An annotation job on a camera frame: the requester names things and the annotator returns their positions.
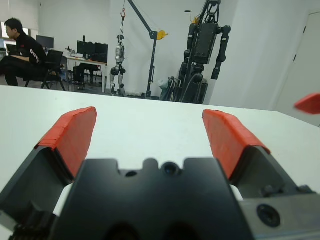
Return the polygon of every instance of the person sitting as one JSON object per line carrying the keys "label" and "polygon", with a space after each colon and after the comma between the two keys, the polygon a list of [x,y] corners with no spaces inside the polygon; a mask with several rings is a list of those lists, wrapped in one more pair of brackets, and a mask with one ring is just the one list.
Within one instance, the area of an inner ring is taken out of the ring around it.
{"label": "person sitting", "polygon": [[22,23],[11,18],[5,23],[6,33],[16,41],[16,52],[0,61],[0,76],[4,75],[9,86],[18,86],[18,78],[44,77],[46,53],[36,40],[25,34]]}

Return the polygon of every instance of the door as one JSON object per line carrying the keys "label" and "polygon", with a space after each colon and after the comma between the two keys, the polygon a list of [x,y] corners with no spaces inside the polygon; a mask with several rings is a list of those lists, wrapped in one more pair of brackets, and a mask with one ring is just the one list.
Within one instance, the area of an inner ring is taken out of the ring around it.
{"label": "door", "polygon": [[275,110],[319,127],[320,115],[308,115],[294,104],[311,93],[320,93],[320,12],[308,17],[295,61],[292,63]]}

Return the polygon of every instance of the window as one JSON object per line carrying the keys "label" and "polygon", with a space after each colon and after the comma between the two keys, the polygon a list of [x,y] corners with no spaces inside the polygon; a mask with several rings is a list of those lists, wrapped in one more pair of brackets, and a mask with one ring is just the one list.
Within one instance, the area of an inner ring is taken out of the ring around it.
{"label": "window", "polygon": [[[29,29],[28,28],[23,28],[23,31],[25,32],[25,34],[27,34],[29,36]],[[2,33],[2,38],[3,39],[8,39],[9,38],[4,22],[1,22],[1,33]]]}

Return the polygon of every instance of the red rubber tip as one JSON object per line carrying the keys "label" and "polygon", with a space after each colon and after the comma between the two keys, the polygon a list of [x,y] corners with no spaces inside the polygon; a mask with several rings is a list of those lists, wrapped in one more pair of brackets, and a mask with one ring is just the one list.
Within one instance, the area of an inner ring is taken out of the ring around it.
{"label": "red rubber tip", "polygon": [[76,177],[86,159],[97,119],[95,107],[70,111],[62,115],[37,146],[58,150],[68,171]]}
{"label": "red rubber tip", "polygon": [[305,96],[294,107],[307,114],[320,114],[320,93]]}
{"label": "red rubber tip", "polygon": [[268,154],[271,153],[235,116],[209,109],[204,110],[202,116],[212,154],[219,160],[228,178],[246,147],[261,146]]}

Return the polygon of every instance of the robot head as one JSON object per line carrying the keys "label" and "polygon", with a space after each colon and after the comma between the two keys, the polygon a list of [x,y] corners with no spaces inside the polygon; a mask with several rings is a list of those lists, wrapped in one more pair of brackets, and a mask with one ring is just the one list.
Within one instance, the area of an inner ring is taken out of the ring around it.
{"label": "robot head", "polygon": [[118,43],[122,43],[122,40],[125,39],[123,35],[118,35],[116,38],[118,39]]}

